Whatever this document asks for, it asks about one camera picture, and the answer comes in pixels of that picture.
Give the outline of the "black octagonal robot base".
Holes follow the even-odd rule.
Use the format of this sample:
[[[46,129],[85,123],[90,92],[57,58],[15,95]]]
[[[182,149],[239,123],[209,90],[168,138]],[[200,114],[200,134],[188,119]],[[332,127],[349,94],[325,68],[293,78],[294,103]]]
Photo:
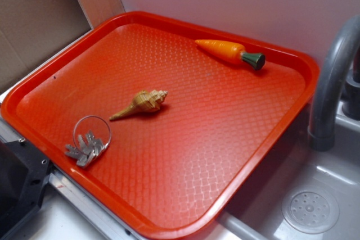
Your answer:
[[[52,162],[30,141],[1,142],[1,239],[10,239],[40,209]]]

